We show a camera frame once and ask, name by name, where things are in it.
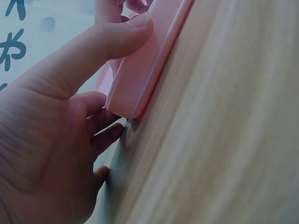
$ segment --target wood panel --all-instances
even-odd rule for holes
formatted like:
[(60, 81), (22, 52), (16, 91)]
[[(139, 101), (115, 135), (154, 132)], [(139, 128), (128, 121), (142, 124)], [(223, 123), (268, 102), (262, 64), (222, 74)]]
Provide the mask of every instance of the wood panel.
[(99, 223), (299, 222), (299, 1), (195, 0)]

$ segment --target pink plastic card holder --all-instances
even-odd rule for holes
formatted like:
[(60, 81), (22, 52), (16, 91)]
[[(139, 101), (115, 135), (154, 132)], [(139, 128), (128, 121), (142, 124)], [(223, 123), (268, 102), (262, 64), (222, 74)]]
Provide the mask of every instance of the pink plastic card holder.
[(115, 77), (107, 62), (95, 90), (107, 95), (108, 111), (129, 122), (145, 108), (192, 0), (154, 0), (149, 8), (153, 35), (138, 51), (123, 58)]

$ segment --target palm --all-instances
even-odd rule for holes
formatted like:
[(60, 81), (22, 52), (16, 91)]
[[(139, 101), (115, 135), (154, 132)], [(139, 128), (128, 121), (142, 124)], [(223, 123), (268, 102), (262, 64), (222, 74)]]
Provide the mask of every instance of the palm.
[[(69, 100), (60, 100), (24, 88), (17, 89), (13, 84), (3, 91), (2, 96), (1, 108), (5, 110), (1, 114), (5, 115), (2, 116), (5, 120), (1, 120), (1, 124), (7, 128), (1, 130), (9, 133), (6, 139), (2, 139), (7, 142), (3, 145), (9, 147), (10, 151), (21, 149), (17, 158), (9, 153), (3, 156), (9, 164), (5, 170), (7, 178), (26, 196), (25, 201), (20, 200), (19, 206), (23, 206), (22, 203), (33, 205), (36, 216), (49, 216), (49, 223), (61, 220), (54, 215), (60, 211), (66, 212), (63, 223), (67, 223), (67, 220), (84, 220), (91, 214), (101, 186), (93, 173), (93, 162), (98, 154), (119, 137), (121, 131), (120, 126), (117, 126), (118, 133), (104, 133), (110, 139), (106, 143), (103, 141), (102, 147), (97, 141), (103, 134), (93, 137), (117, 119), (101, 109), (105, 102), (104, 96), (90, 92), (75, 95)], [(103, 182), (106, 175), (107, 169), (102, 168), (98, 172), (98, 181)], [(30, 197), (28, 192), (33, 189), (35, 195)]]

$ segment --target dark blue printed character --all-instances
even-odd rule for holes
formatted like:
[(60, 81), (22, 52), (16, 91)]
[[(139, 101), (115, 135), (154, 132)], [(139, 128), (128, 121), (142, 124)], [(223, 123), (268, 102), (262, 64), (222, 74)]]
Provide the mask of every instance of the dark blue printed character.
[(15, 60), (23, 58), (26, 54), (25, 44), (18, 41), (18, 39), (22, 36), (23, 33), (24, 29), (20, 29), (20, 31), (14, 36), (14, 38), (13, 34), (9, 33), (6, 42), (0, 43), (0, 49), (3, 48), (2, 55), (0, 56), (0, 64), (2, 64), (5, 61), (5, 71), (9, 71), (10, 69), (10, 55), (8, 53), (10, 48), (17, 48), (20, 50), (19, 54), (11, 54), (11, 57)]
[(7, 87), (8, 84), (7, 83), (3, 83), (2, 85), (0, 85), (0, 91), (3, 90), (5, 87)]
[(20, 20), (24, 20), (26, 17), (26, 9), (24, 0), (10, 0), (10, 3), (8, 5), (8, 8), (6, 10), (5, 16), (9, 16), (11, 11), (13, 10), (14, 5), (17, 3), (17, 9)]

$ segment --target hand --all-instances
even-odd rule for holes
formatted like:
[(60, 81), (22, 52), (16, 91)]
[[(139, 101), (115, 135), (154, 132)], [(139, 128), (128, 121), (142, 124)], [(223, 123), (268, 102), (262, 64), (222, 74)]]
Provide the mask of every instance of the hand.
[[(128, 21), (128, 17), (121, 15), (124, 2), (126, 2), (128, 9), (137, 14), (142, 14), (148, 11), (153, 0), (146, 0), (147, 5), (145, 5), (142, 0), (94, 0), (94, 5), (96, 8), (94, 24), (99, 22), (120, 23)], [(111, 60), (109, 63), (113, 72), (113, 76), (115, 76), (121, 64), (121, 58)]]
[(88, 219), (109, 171), (93, 172), (93, 163), (123, 127), (97, 134), (118, 117), (102, 109), (103, 94), (76, 92), (107, 60), (138, 50), (152, 30), (146, 15), (99, 23), (0, 92), (1, 223)]

